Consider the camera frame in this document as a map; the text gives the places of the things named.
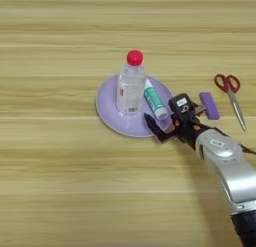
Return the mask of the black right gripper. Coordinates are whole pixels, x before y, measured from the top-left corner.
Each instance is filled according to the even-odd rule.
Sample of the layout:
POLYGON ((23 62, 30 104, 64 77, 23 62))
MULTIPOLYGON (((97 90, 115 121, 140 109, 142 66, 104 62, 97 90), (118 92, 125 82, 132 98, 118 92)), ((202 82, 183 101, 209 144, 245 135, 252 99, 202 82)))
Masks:
POLYGON ((196 149, 196 139, 201 133, 210 129, 210 126, 202 124, 197 118, 197 108, 198 105, 186 105, 185 110, 182 110, 181 108, 172 106, 171 110, 173 114, 171 115, 171 119, 174 129, 169 133, 162 131, 150 114, 145 113, 144 119, 148 128, 160 142, 167 141, 172 137, 177 137, 181 142, 188 144, 192 149, 196 149))

